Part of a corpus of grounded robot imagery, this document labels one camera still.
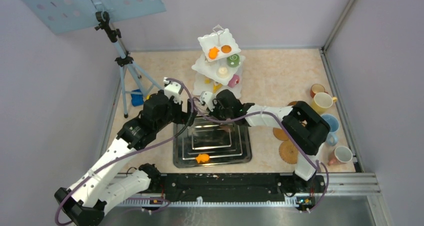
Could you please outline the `yellow cake slice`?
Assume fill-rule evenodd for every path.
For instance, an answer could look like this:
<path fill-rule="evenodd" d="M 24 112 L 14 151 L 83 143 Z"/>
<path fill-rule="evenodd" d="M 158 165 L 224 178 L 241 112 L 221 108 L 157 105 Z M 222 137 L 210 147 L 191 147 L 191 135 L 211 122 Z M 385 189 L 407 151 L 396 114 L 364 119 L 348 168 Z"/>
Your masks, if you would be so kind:
<path fill-rule="evenodd" d="M 213 83 L 213 88 L 212 88 L 212 92 L 216 93 L 223 85 L 221 83 L 218 82 L 214 82 Z"/>

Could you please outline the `pink cake slice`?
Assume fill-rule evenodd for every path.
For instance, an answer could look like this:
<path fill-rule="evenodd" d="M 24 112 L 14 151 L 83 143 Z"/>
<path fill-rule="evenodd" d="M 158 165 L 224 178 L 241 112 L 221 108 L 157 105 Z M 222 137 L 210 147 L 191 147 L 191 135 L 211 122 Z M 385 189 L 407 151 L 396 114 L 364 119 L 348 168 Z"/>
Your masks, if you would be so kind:
<path fill-rule="evenodd" d="M 237 74 L 234 74 L 233 77 L 229 80 L 227 86 L 230 88 L 234 88 L 237 84 L 240 82 L 240 76 Z"/>

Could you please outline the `white round bun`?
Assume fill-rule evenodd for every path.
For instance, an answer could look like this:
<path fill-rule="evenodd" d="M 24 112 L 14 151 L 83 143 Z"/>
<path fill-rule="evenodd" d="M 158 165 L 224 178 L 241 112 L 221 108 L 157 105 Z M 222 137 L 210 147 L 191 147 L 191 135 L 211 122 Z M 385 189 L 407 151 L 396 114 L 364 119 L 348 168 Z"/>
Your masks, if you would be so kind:
<path fill-rule="evenodd" d="M 219 67 L 216 74 L 219 78 L 227 78 L 229 76 L 229 71 L 227 67 Z"/>

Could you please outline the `green roll cake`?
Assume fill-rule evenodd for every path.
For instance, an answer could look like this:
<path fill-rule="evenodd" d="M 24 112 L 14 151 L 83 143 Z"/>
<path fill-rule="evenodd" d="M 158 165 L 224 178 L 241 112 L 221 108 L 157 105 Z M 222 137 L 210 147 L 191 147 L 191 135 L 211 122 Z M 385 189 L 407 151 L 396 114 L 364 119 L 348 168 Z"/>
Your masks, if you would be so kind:
<path fill-rule="evenodd" d="M 226 58 L 226 64 L 231 67 L 235 68 L 240 65 L 240 56 L 239 54 L 233 54 Z"/>

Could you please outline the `orange round cookie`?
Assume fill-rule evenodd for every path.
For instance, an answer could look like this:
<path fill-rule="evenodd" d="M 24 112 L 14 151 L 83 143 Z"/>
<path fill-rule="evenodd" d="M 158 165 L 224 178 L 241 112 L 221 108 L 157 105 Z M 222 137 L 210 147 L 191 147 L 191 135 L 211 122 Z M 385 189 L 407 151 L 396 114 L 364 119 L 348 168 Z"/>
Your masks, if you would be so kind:
<path fill-rule="evenodd" d="M 220 51 L 227 54 L 232 51 L 232 47 L 230 45 L 223 45 Z"/>

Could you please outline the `metal tongs with pink tips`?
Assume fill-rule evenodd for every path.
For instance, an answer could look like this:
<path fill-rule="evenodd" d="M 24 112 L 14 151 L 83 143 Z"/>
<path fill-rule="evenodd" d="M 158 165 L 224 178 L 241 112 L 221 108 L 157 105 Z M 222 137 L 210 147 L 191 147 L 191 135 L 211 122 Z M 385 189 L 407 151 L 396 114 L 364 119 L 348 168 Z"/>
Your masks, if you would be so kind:
<path fill-rule="evenodd" d="M 235 126 L 233 123 L 221 123 L 219 128 L 224 130 L 227 133 L 232 133 L 235 131 Z"/>

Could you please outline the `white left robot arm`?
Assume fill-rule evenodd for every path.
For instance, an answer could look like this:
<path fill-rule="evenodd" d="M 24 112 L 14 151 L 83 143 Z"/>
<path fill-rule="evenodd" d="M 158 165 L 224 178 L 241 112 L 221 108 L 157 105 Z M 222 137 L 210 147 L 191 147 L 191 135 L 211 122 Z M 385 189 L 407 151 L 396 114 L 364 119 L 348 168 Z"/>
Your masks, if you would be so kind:
<path fill-rule="evenodd" d="M 99 225 L 115 206 L 137 192 L 155 192 L 160 187 L 160 172 L 153 164 L 143 164 L 126 178 L 111 184 L 120 170 L 136 154 L 161 146 L 150 145 L 157 134 L 171 123 L 185 127 L 197 114 L 194 101 L 182 110 L 181 92 L 169 89 L 152 94 L 139 114 L 126 122 L 101 158 L 70 187 L 59 188 L 54 197 L 75 225 Z"/>

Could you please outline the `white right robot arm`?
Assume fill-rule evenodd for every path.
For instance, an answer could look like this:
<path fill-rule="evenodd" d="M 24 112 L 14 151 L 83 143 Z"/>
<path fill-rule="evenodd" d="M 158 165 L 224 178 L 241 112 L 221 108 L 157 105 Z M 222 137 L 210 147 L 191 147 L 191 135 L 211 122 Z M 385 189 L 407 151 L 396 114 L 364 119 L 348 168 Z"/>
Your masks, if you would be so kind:
<path fill-rule="evenodd" d="M 230 90 L 217 94 L 204 91 L 200 102 L 207 107 L 209 115 L 219 121 L 282 129 L 299 152 L 293 178 L 295 189 L 306 192 L 313 186 L 312 176 L 318 168 L 317 155 L 330 126 L 308 103 L 298 101 L 286 107 L 242 103 Z"/>

